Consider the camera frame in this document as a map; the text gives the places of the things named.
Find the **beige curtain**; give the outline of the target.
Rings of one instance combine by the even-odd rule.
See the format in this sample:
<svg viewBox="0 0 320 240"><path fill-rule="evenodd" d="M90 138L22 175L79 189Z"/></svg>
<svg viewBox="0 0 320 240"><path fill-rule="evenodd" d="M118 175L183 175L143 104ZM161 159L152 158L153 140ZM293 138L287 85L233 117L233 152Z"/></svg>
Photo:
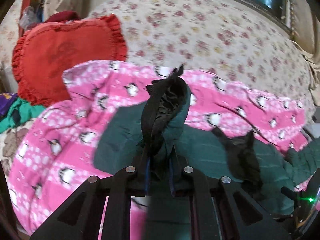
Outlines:
<svg viewBox="0 0 320 240"><path fill-rule="evenodd" d="M319 18L306 0L289 1L291 36L308 62L309 90L315 105L319 106Z"/></svg>

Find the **purple cloth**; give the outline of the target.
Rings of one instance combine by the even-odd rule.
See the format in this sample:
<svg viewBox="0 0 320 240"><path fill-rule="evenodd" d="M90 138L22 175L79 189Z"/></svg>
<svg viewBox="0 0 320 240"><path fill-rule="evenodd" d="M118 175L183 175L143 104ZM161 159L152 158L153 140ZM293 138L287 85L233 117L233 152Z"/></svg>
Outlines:
<svg viewBox="0 0 320 240"><path fill-rule="evenodd" d="M9 108L17 99L17 93L1 93L0 95L0 117L2 118L7 114Z"/></svg>

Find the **red ruffled heart pillow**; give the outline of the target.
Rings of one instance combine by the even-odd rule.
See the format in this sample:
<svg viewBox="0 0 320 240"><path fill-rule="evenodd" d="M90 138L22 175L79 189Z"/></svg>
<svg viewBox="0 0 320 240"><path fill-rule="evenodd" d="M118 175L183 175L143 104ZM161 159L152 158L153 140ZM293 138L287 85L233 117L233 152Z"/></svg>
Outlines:
<svg viewBox="0 0 320 240"><path fill-rule="evenodd" d="M11 66L18 96L31 105L48 107L70 98L62 80L65 70L90 60L126 58L120 20L110 14L35 26L18 39Z"/></svg>

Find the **pink penguin blanket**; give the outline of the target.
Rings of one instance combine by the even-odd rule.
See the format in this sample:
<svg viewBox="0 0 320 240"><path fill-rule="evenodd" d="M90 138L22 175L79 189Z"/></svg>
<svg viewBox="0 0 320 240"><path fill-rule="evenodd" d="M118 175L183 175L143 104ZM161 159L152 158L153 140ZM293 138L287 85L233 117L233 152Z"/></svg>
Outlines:
<svg viewBox="0 0 320 240"><path fill-rule="evenodd" d="M142 141L140 117L147 86L170 73L122 61L88 61L63 73L69 100L51 105L20 143L8 179L16 216L33 233L89 176L107 177L129 165ZM275 182L286 181L268 161L308 141L304 106L250 89L240 82L185 71L190 88L188 116L176 150L210 177L228 174L225 149L212 133L228 137L254 132L255 152Z"/></svg>

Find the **dark green puffer jacket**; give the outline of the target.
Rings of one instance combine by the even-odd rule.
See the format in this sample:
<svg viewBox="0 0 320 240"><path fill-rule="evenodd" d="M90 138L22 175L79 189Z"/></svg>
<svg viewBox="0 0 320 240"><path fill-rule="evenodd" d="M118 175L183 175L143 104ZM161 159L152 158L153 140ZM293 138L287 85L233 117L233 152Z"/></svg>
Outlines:
<svg viewBox="0 0 320 240"><path fill-rule="evenodd" d="M96 210L103 239L129 239L133 197L163 194L190 213L192 239L311 239L319 226L319 140L285 158L250 131L229 138L184 123L190 90L176 69L147 86L148 101L121 107L100 137Z"/></svg>

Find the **green cloth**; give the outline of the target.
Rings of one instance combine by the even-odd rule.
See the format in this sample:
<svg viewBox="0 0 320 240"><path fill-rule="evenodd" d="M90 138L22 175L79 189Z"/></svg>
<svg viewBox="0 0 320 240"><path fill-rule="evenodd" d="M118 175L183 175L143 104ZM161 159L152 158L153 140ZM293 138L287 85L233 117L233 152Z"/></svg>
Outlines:
<svg viewBox="0 0 320 240"><path fill-rule="evenodd" d="M7 114L1 117L1 133L38 117L45 109L46 107L42 105L32 106L28 101L17 98L10 106Z"/></svg>

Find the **floral bed sheet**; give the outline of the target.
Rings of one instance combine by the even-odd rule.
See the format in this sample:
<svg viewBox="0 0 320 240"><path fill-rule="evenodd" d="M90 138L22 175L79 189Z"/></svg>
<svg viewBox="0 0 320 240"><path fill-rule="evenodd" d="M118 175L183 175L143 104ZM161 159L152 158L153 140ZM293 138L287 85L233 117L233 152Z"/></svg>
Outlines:
<svg viewBox="0 0 320 240"><path fill-rule="evenodd" d="M302 54L270 21L227 0L109 0L90 18L114 14L138 66L239 81L250 88L300 100L315 111Z"/></svg>

